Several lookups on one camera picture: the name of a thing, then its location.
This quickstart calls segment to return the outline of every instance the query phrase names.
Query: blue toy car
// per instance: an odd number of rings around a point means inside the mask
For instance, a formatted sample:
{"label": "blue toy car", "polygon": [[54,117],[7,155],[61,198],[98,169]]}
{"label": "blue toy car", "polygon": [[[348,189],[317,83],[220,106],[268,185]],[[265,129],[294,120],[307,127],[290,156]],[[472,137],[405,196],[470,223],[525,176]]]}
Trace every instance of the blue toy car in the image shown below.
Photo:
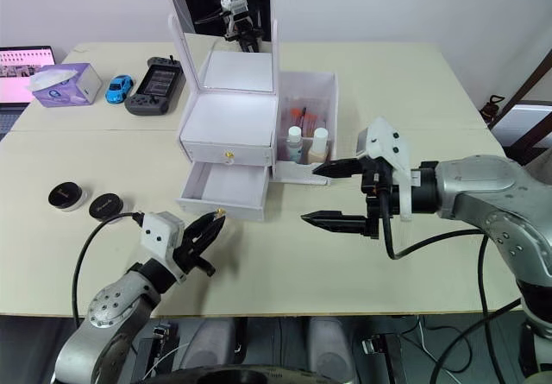
{"label": "blue toy car", "polygon": [[111,82],[110,87],[105,92],[105,99],[110,104],[119,104],[125,100],[129,94],[130,88],[135,83],[132,81],[129,75],[115,76]]}

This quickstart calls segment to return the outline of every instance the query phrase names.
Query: purple tissue box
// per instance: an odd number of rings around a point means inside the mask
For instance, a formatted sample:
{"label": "purple tissue box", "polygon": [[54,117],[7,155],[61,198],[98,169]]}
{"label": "purple tissue box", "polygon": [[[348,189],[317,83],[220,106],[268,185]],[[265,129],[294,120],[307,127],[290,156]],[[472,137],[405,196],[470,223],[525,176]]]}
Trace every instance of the purple tissue box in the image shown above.
{"label": "purple tissue box", "polygon": [[30,89],[46,107],[90,105],[102,80],[90,63],[46,65],[31,77]]}

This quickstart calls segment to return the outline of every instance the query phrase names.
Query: laptop screen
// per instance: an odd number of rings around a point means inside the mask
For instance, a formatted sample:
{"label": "laptop screen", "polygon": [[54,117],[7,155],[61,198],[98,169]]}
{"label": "laptop screen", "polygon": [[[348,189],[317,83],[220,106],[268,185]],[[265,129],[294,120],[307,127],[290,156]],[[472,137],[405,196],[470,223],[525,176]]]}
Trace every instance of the laptop screen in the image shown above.
{"label": "laptop screen", "polygon": [[31,102],[29,77],[53,64],[49,46],[0,47],[0,107]]}

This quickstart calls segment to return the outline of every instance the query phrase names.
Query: mirror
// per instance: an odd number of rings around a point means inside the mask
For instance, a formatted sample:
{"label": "mirror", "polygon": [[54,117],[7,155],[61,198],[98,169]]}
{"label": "mirror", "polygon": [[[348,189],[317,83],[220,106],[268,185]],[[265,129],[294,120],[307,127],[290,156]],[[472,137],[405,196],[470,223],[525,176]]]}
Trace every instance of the mirror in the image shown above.
{"label": "mirror", "polygon": [[271,0],[172,0],[199,85],[273,91]]}

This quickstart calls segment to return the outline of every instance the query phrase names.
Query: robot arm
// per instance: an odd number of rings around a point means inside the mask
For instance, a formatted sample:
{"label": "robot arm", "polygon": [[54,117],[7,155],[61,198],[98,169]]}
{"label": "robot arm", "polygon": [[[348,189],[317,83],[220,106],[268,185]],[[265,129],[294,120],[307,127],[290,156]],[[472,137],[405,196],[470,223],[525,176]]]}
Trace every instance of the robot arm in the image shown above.
{"label": "robot arm", "polygon": [[259,52],[259,38],[265,32],[259,26],[260,14],[254,10],[255,3],[248,3],[248,0],[221,0],[220,11],[210,14],[207,17],[197,20],[198,24],[224,20],[226,41],[237,41],[243,52]]}
{"label": "robot arm", "polygon": [[330,161],[313,171],[332,178],[361,174],[367,216],[316,211],[302,216],[303,220],[330,231],[378,238],[381,218],[386,244],[392,242],[392,214],[400,213],[407,220],[409,211],[436,212],[441,218],[472,224],[495,242],[523,295],[522,304],[534,338],[529,346],[534,348],[536,357],[530,362],[533,367],[524,372],[536,372],[535,368],[550,365],[552,186],[533,179],[516,162],[491,155],[424,162],[405,177],[405,148],[398,132],[378,118],[359,135],[356,158]]}
{"label": "robot arm", "polygon": [[141,244],[154,258],[143,265],[135,263],[120,280],[96,294],[84,322],[58,356],[57,382],[116,382],[134,337],[159,304],[160,295],[185,281],[195,267],[209,276],[215,273],[201,254],[216,239],[224,220],[221,212],[209,213],[184,230],[184,224],[170,213],[147,214]]}

